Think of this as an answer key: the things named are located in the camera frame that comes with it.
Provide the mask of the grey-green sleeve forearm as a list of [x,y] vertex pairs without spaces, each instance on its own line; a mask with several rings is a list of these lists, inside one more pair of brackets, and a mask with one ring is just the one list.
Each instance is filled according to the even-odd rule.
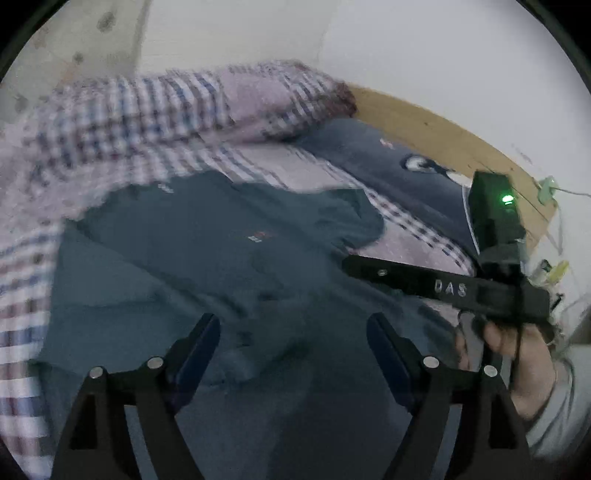
[[571,345],[556,361],[557,381],[527,433],[534,457],[566,460],[590,438],[590,346]]

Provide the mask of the right hand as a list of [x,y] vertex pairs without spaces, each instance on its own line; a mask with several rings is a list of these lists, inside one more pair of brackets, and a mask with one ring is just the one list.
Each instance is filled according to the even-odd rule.
[[548,402],[557,372],[551,352],[536,325],[525,324],[518,332],[486,322],[484,343],[494,352],[513,361],[516,370],[509,388],[515,409],[525,421],[533,421]]

